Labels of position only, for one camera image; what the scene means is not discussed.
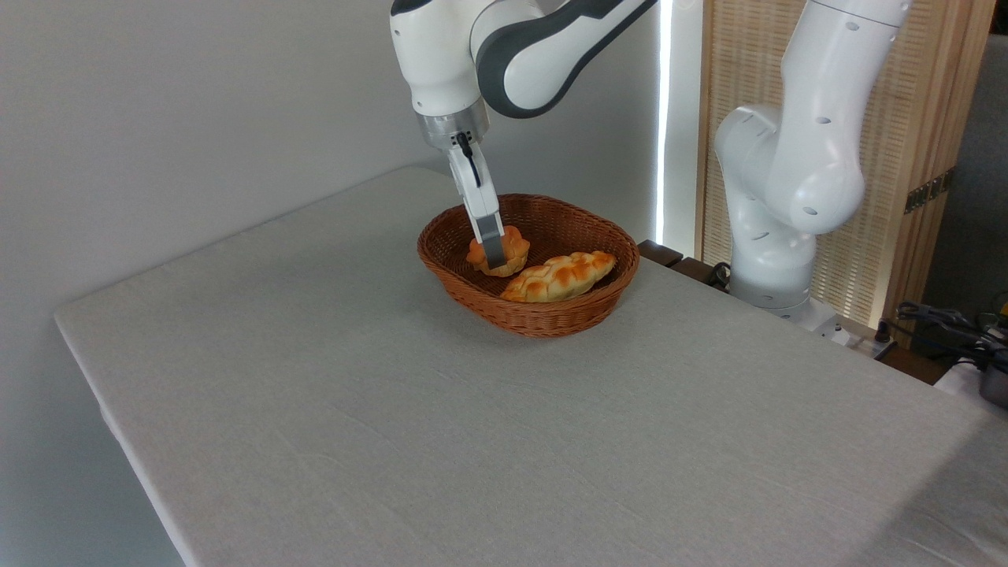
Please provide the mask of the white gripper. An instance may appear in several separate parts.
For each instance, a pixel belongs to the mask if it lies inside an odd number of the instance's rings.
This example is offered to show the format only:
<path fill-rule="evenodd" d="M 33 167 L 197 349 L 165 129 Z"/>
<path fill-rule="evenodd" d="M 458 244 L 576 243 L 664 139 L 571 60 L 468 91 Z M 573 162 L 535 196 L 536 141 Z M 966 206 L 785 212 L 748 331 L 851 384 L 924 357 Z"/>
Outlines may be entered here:
<path fill-rule="evenodd" d="M 465 211 L 472 219 L 476 241 L 482 245 L 488 268 L 506 265 L 502 245 L 504 228 L 499 216 L 499 202 L 492 176 L 479 143 L 468 141 L 450 145 L 450 168 L 458 193 L 463 197 Z"/>

